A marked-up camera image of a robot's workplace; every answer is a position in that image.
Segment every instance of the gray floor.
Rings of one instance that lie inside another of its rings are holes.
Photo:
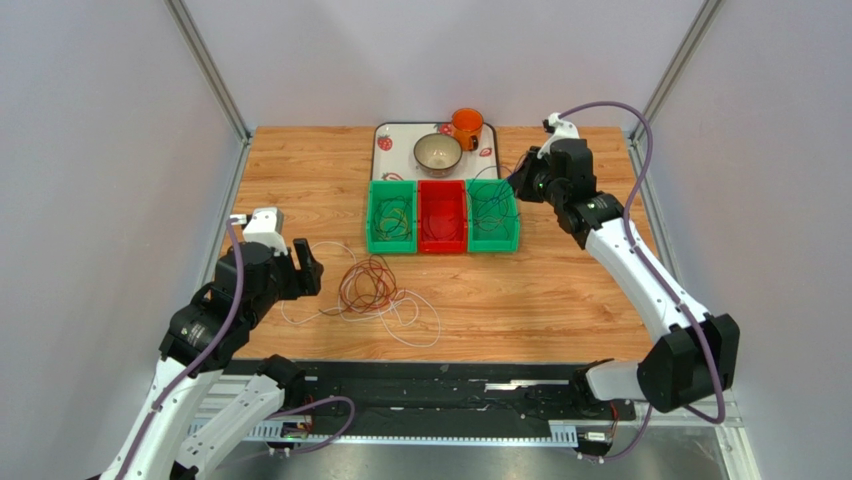
[[[635,432],[619,428],[613,452]],[[261,450],[245,443],[229,460]],[[256,480],[421,480],[421,479],[727,479],[712,428],[651,428],[627,458],[608,465],[578,461],[576,454],[550,448],[411,447],[331,445],[289,459],[261,457],[235,464],[211,477]]]

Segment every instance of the plastic bin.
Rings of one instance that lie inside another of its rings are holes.
[[[417,253],[417,212],[417,182],[370,182],[367,251]]]
[[[468,247],[475,252],[516,252],[521,219],[506,180],[468,180]]]
[[[417,250],[467,251],[467,194],[464,180],[421,180],[417,184]]]

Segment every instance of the orange mug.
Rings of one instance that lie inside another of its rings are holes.
[[[482,133],[482,114],[472,108],[462,108],[453,114],[453,137],[459,141],[462,150],[472,152],[479,148],[479,135]]]

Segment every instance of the white wire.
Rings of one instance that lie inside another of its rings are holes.
[[[347,247],[346,245],[343,245],[342,243],[319,242],[319,243],[315,243],[314,245],[312,245],[312,248],[316,248],[320,245],[337,245],[338,247],[346,250],[347,252],[349,252],[350,255],[352,255],[352,263],[353,264],[358,263],[358,257],[355,256],[355,252],[353,252],[349,247]],[[357,272],[351,272],[349,274],[349,277],[345,278],[344,281],[349,280],[352,276],[354,276],[356,274],[357,274]],[[349,282],[347,288],[352,288],[352,282]],[[412,324],[414,324],[414,322],[416,322],[417,319],[420,317],[420,306],[417,304],[417,302],[413,298],[407,297],[406,295],[408,295],[408,294],[414,295],[415,297],[419,298],[435,314],[435,319],[438,321],[438,334],[435,336],[435,340],[432,340],[431,343],[428,343],[428,344],[411,343],[407,340],[400,338],[398,335],[393,333],[393,331],[391,331],[390,326],[388,325],[388,322],[384,317],[384,314],[393,312],[396,315],[397,320],[399,320],[400,326],[410,327]],[[411,304],[414,305],[414,316],[411,317],[411,320],[409,320],[407,322],[404,322],[402,320],[402,315],[400,315],[400,313],[399,313],[399,306],[402,305],[405,302],[411,302]],[[343,306],[342,306],[342,297],[340,296],[340,293],[337,294],[337,306],[336,307],[332,307],[328,310],[323,310],[319,313],[315,313],[315,314],[311,315],[310,317],[305,318],[303,320],[299,320],[299,321],[291,320],[290,317],[288,317],[287,314],[284,313],[284,302],[281,302],[281,316],[284,317],[284,320],[291,325],[303,325],[303,324],[308,323],[311,320],[319,317],[320,315],[337,315],[343,321],[349,322],[349,323],[363,322],[363,321],[366,321],[366,320],[372,320],[374,318],[379,318],[379,319],[381,319],[382,325],[385,327],[385,330],[387,330],[388,334],[391,337],[393,337],[396,341],[398,341],[398,342],[400,342],[404,345],[408,345],[409,347],[429,348],[429,347],[435,345],[436,343],[438,343],[438,339],[441,338],[441,317],[438,316],[438,311],[435,310],[435,307],[432,306],[432,304],[429,303],[428,300],[423,298],[423,296],[421,296],[419,293],[412,292],[411,290],[402,289],[399,292],[397,292],[396,295],[394,296],[393,300],[391,300],[390,305],[385,310],[379,310],[375,313],[371,313],[369,315],[359,317],[359,318],[348,318],[348,317],[346,317],[346,315],[344,315],[343,312],[344,312],[344,309],[343,309]]]

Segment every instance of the strawberry print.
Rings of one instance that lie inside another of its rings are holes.
[[[444,135],[453,134],[453,127],[449,123],[436,123],[435,130],[437,130],[438,133],[443,133]]]
[[[379,138],[376,140],[376,145],[387,152],[393,148],[393,140],[390,139],[390,135],[379,135]]]

